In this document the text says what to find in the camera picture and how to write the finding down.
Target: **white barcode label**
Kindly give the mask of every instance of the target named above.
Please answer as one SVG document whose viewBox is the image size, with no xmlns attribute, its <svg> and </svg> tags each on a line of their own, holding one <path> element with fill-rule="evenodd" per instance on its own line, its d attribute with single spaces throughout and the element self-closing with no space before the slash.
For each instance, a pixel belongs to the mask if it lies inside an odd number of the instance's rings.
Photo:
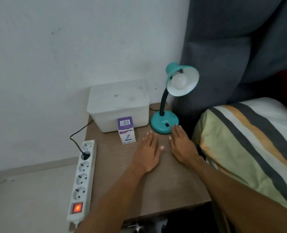
<svg viewBox="0 0 287 233">
<path fill-rule="evenodd" d="M 120 121 L 120 126 L 126 126 L 126 125 L 130 125 L 130 120 L 123 120 L 123 121 Z"/>
</svg>

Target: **black flexible lamp neck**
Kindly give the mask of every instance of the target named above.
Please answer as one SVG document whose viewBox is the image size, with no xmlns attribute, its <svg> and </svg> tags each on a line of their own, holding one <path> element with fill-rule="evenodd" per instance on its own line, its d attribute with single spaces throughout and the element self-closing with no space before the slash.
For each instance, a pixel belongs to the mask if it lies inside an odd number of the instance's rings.
<svg viewBox="0 0 287 233">
<path fill-rule="evenodd" d="M 161 105 L 160 105 L 160 115 L 161 116 L 164 116 L 164 109 L 165 109 L 167 96 L 168 96 L 168 90 L 167 90 L 167 88 L 165 88 L 162 99 L 161 99 Z"/>
</svg>

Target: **lamp shade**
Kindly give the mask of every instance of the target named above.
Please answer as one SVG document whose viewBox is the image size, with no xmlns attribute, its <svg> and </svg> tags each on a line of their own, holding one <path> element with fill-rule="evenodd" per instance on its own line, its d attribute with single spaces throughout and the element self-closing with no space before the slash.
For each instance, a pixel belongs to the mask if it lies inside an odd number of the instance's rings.
<svg viewBox="0 0 287 233">
<path fill-rule="evenodd" d="M 191 92 L 198 84 L 200 74 L 192 66 L 180 66 L 170 63 L 166 67 L 168 74 L 166 88 L 173 96 L 184 96 Z"/>
</svg>

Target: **white power strip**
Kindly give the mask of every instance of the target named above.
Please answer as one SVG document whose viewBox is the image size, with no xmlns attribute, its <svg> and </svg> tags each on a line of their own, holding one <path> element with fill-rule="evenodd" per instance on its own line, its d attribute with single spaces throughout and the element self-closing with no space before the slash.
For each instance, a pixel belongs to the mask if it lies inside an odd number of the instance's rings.
<svg viewBox="0 0 287 233">
<path fill-rule="evenodd" d="M 97 144 L 94 140 L 85 141 L 81 149 L 84 153 L 90 154 L 90 156 L 84 157 L 83 154 L 80 154 L 67 216 L 67 221 L 74 223 L 76 226 L 89 213 Z"/>
</svg>

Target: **black plug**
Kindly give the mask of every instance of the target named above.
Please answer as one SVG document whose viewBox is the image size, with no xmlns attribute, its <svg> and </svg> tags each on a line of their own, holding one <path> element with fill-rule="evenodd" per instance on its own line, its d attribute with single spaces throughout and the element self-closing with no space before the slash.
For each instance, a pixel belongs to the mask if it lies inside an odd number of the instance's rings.
<svg viewBox="0 0 287 233">
<path fill-rule="evenodd" d="M 83 155 L 83 160 L 87 160 L 91 155 L 88 153 L 82 153 Z"/>
</svg>

